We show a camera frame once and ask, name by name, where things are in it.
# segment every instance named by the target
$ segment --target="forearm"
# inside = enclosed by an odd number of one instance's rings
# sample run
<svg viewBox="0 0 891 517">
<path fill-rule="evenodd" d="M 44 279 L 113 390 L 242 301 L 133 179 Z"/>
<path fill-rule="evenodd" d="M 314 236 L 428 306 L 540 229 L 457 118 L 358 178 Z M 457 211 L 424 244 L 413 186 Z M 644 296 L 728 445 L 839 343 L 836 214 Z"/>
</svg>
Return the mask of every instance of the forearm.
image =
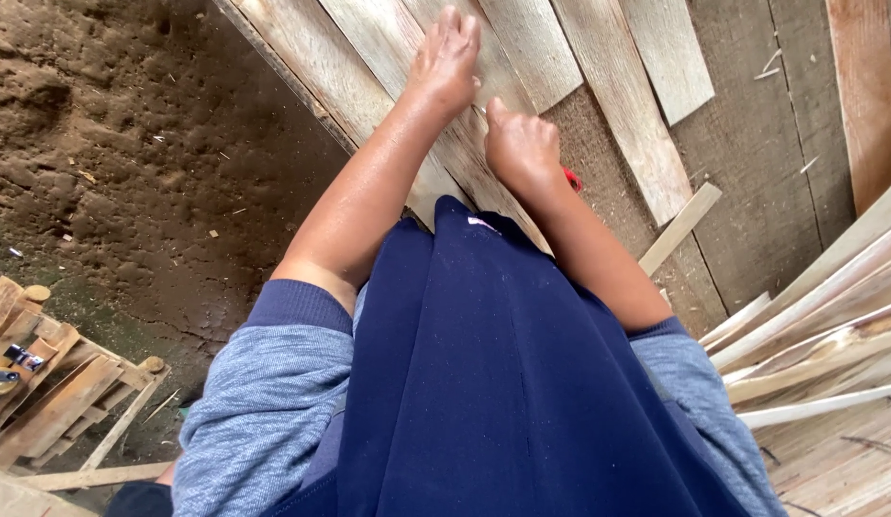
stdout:
<svg viewBox="0 0 891 517">
<path fill-rule="evenodd" d="M 274 279 L 324 288 L 352 313 L 385 234 L 447 121 L 405 92 L 309 213 Z"/>
<path fill-rule="evenodd" d="M 550 193 L 519 197 L 560 269 L 608 305 L 624 330 L 641 330 L 672 316 L 634 257 L 572 189 L 560 183 Z"/>
</svg>

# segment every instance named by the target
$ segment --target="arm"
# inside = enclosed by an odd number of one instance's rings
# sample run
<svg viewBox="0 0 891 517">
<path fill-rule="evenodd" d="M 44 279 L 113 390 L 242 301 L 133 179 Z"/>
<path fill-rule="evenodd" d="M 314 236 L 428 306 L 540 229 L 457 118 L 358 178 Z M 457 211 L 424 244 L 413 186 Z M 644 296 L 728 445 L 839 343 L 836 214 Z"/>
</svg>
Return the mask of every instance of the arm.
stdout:
<svg viewBox="0 0 891 517">
<path fill-rule="evenodd" d="M 487 105 L 487 161 L 544 234 L 566 276 L 598 296 L 624 330 L 671 317 L 669 304 L 611 231 L 566 182 L 557 128 Z"/>
<path fill-rule="evenodd" d="M 423 158 L 470 106 L 479 81 L 476 18 L 443 9 L 411 66 L 403 94 L 350 158 L 292 239 L 272 279 L 305 281 L 353 313 L 385 234 L 398 221 Z"/>
</svg>

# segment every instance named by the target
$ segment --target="wooden pallet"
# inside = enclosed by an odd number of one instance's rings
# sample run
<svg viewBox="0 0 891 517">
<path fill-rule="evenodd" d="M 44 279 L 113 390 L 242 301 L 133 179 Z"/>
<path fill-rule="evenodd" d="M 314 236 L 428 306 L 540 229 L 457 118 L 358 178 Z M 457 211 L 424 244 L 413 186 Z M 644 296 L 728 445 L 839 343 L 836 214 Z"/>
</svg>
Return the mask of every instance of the wooden pallet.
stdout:
<svg viewBox="0 0 891 517">
<path fill-rule="evenodd" d="M 21 380 L 0 397 L 0 470 L 38 469 L 69 450 L 133 392 L 138 395 L 83 470 L 97 467 L 171 368 L 157 357 L 136 365 L 101 347 L 68 323 L 43 313 L 46 287 L 22 288 L 0 277 L 0 366 Z M 3 357 L 17 344 L 45 361 L 36 371 Z M 27 466 L 19 462 L 26 458 Z"/>
</svg>

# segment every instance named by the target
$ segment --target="person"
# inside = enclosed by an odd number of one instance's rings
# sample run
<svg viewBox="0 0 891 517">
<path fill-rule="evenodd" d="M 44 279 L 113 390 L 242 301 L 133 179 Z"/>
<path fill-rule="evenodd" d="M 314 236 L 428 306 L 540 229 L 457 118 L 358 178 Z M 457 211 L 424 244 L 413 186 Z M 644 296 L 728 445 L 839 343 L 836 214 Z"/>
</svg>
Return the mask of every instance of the person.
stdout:
<svg viewBox="0 0 891 517">
<path fill-rule="evenodd" d="M 486 108 L 487 163 L 553 257 L 451 197 L 434 235 L 399 221 L 479 88 L 479 38 L 443 9 L 213 360 L 170 494 L 128 484 L 108 515 L 785 514 L 704 350 L 570 188 L 555 126 Z"/>
</svg>

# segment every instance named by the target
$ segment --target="navy blue apron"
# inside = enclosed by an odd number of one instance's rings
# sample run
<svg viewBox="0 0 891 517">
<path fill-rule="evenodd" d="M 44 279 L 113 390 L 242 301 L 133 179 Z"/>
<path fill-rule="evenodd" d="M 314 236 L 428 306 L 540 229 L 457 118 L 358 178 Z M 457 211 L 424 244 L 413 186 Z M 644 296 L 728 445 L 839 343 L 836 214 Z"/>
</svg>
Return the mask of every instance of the navy blue apron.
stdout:
<svg viewBox="0 0 891 517">
<path fill-rule="evenodd" d="M 435 217 L 376 259 L 337 468 L 265 517 L 747 515 L 600 300 L 512 220 Z"/>
</svg>

